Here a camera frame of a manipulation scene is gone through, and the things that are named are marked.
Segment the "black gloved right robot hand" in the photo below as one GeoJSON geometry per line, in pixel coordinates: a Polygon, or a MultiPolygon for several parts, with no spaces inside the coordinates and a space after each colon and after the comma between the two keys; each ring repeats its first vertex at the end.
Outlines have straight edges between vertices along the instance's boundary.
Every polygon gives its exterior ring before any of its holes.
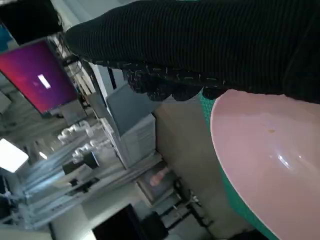
{"type": "Polygon", "coordinates": [[[65,40],[154,102],[228,90],[320,102],[317,0],[140,0],[71,27],[65,40]]]}

